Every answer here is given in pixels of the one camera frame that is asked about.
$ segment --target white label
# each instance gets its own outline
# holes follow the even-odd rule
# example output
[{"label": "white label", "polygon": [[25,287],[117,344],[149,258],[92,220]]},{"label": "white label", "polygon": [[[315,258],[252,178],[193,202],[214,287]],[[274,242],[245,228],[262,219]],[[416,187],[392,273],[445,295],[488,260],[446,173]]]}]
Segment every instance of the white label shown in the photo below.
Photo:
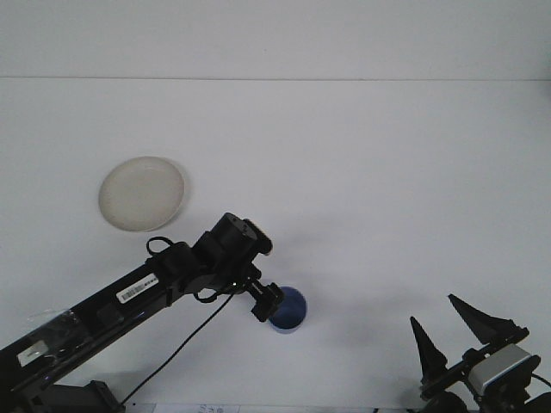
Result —
[{"label": "white label", "polygon": [[142,294],[145,290],[153,287],[155,284],[158,284],[158,278],[155,274],[149,274],[138,282],[134,282],[130,287],[127,287],[117,293],[117,299],[119,299],[121,304],[126,304],[128,301]]},{"label": "white label", "polygon": [[35,361],[41,355],[44,355],[47,352],[48,346],[45,342],[40,340],[39,342],[33,344],[31,347],[27,348],[25,351],[22,351],[20,354],[18,354],[17,360],[19,360],[19,364],[21,364],[21,367],[25,367],[27,364]]}]

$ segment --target blue cup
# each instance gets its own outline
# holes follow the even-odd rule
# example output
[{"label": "blue cup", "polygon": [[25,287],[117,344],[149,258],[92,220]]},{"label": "blue cup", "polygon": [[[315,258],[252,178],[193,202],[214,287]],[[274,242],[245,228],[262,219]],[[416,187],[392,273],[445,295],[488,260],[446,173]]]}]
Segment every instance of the blue cup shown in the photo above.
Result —
[{"label": "blue cup", "polygon": [[280,333],[292,333],[297,330],[306,317],[307,304],[299,290],[281,287],[283,301],[275,314],[269,318],[274,329]]}]

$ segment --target wire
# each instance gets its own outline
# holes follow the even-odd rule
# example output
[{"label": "wire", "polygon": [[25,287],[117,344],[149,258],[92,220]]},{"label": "wire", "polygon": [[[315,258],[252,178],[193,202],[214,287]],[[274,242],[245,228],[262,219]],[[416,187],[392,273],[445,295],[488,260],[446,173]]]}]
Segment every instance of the wire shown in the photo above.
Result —
[{"label": "wire", "polygon": [[191,333],[191,334],[188,336],[188,338],[186,338],[186,339],[184,340],[184,342],[180,345],[180,347],[178,347],[178,348],[176,349],[176,351],[175,351],[174,353],[172,353],[172,355],[171,355],[171,356],[170,356],[170,357],[169,357],[169,358],[168,358],[168,359],[167,359],[167,360],[166,360],[157,370],[155,370],[153,373],[151,373],[149,376],[147,376],[147,378],[146,378],[144,381],[142,381],[139,385],[137,385],[136,388],[135,388],[134,390],[132,390],[132,391],[130,392],[130,394],[128,394],[128,396],[126,396],[126,397],[124,398],[124,400],[122,400],[121,406],[122,406],[124,403],[126,403],[126,402],[128,401],[129,398],[131,398],[134,394],[136,394],[136,392],[137,392],[139,389],[141,389],[141,388],[145,385],[145,383],[147,383],[150,379],[152,379],[155,375],[157,375],[157,373],[159,373],[161,370],[163,370],[163,369],[166,367],[166,365],[169,364],[169,363],[172,361],[172,359],[174,359],[174,358],[177,356],[178,353],[180,353],[180,351],[182,350],[182,348],[189,342],[189,340],[191,340],[199,331],[201,331],[201,330],[203,329],[203,327],[205,327],[208,323],[210,323],[210,321],[211,321],[214,317],[216,317],[216,315],[217,315],[219,312],[222,311],[222,309],[227,305],[227,303],[230,302],[230,300],[233,298],[234,295],[235,295],[235,294],[230,295],[230,296],[226,299],[226,301],[224,301],[224,302],[222,303],[222,305],[221,305],[220,307],[218,307],[218,310],[216,310],[215,312],[213,312],[213,313],[210,315],[210,317],[207,318],[207,319],[203,322],[203,324],[201,324],[199,327],[197,327],[197,329],[195,329],[195,331],[194,331],[193,333]]},{"label": "wire", "polygon": [[540,380],[542,383],[545,383],[546,385],[548,385],[549,387],[551,387],[551,382],[549,382],[548,380],[545,380],[542,376],[538,376],[537,374],[533,374],[533,373],[532,373],[532,377],[533,377],[534,379]]}]

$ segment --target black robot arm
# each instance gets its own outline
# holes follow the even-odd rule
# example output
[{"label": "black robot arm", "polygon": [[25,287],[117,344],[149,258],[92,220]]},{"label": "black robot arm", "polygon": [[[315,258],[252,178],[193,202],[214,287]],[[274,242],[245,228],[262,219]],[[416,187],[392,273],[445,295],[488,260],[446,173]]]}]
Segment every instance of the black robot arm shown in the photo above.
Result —
[{"label": "black robot arm", "polygon": [[[193,247],[156,239],[168,247],[155,253],[148,243],[152,256],[144,265],[0,350],[0,413],[124,411],[103,383],[53,384],[183,295],[209,302],[248,291],[261,322],[281,303],[282,291],[274,283],[263,286],[252,264],[257,254],[270,253],[271,241],[248,219],[226,213]],[[203,289],[214,290],[210,299],[199,298]]]},{"label": "black robot arm", "polygon": [[525,390],[541,362],[539,356],[517,346],[529,334],[528,329],[512,320],[491,317],[453,294],[449,300],[485,346],[469,349],[459,363],[446,367],[444,354],[411,317],[423,370],[421,398],[429,401],[422,413],[467,413],[463,401],[446,391],[457,382],[473,394],[480,413],[551,413],[551,393],[529,401]]}]

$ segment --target white plate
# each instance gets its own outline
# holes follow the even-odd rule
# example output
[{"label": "white plate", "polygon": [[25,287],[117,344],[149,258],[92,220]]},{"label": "white plate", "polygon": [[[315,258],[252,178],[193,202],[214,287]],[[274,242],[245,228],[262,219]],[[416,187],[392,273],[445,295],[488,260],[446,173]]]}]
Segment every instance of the white plate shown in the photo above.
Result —
[{"label": "white plate", "polygon": [[120,164],[103,181],[103,217],[125,231],[151,231],[166,224],[182,204],[183,178],[161,157],[136,157]]}]

